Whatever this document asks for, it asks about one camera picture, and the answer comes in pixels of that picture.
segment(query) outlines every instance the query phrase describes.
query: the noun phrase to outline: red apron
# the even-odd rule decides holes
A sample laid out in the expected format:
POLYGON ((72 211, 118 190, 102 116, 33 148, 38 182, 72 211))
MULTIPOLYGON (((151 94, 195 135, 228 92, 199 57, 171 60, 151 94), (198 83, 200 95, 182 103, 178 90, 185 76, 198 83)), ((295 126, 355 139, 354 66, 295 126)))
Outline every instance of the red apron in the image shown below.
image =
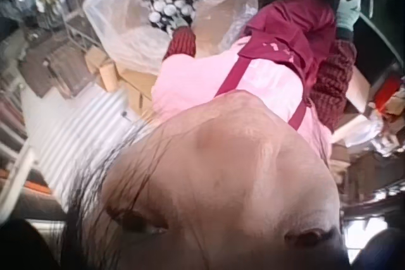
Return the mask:
POLYGON ((289 125, 298 130, 310 106, 309 93, 335 37, 332 9, 320 0, 281 0, 263 9, 244 29, 250 41, 215 96, 235 90, 254 59, 267 59, 293 70, 302 81, 303 95, 289 125))

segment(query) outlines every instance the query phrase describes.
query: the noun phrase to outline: pink shirt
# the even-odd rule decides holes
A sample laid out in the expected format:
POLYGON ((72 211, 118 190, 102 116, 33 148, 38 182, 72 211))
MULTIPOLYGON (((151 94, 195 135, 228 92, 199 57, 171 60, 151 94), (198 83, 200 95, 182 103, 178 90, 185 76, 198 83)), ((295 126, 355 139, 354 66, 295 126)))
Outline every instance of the pink shirt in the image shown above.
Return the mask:
MULTIPOLYGON (((172 55, 163 61, 152 90, 153 109, 167 120, 191 107, 209 102, 238 59, 237 53, 250 37, 238 40, 229 50, 207 58, 195 59, 185 54, 172 55)), ((255 59, 246 70, 237 89, 258 96, 284 121, 291 119, 302 97, 302 82, 288 67, 273 61, 255 59)), ((320 155, 330 155, 330 130, 319 122, 315 107, 307 108, 298 133, 320 155)))

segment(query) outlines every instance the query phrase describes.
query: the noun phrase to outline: glove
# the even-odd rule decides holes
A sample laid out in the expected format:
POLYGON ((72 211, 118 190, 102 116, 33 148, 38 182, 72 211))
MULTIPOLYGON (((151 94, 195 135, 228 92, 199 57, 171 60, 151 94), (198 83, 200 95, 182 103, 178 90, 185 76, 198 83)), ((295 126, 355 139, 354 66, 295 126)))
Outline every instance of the glove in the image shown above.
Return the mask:
POLYGON ((173 28, 188 27, 189 24, 180 16, 173 17, 173 28))
POLYGON ((339 0, 336 12, 337 38, 353 40, 353 27, 360 17, 361 0, 339 0))

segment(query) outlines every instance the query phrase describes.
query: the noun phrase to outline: corrugated metal sheet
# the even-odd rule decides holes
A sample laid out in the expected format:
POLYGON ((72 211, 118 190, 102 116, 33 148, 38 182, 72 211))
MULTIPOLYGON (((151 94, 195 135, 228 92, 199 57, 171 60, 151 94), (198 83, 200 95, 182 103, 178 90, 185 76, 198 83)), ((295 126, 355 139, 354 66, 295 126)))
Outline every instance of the corrugated metal sheet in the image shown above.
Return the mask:
POLYGON ((124 90, 110 94, 94 84, 68 100, 55 88, 40 99, 27 87, 22 106, 39 170, 64 208, 66 191, 80 163, 95 150, 105 155, 133 127, 122 117, 127 110, 124 90))

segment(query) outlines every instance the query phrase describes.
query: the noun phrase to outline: white pipe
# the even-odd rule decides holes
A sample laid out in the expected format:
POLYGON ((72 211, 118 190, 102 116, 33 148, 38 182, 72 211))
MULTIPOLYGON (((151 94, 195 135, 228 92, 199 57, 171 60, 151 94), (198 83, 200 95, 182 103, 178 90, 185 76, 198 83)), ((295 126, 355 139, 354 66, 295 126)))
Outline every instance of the white pipe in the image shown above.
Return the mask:
POLYGON ((8 136, 10 136, 15 142, 18 142, 20 145, 23 145, 25 140, 15 133, 9 126, 4 123, 0 123, 0 129, 2 129, 8 136))
POLYGON ((0 193, 0 224, 5 222, 13 212, 34 162, 34 152, 26 141, 0 193))
POLYGON ((2 142, 0 142, 0 154, 15 160, 18 158, 18 153, 14 151, 13 149, 10 149, 8 146, 4 145, 2 142))

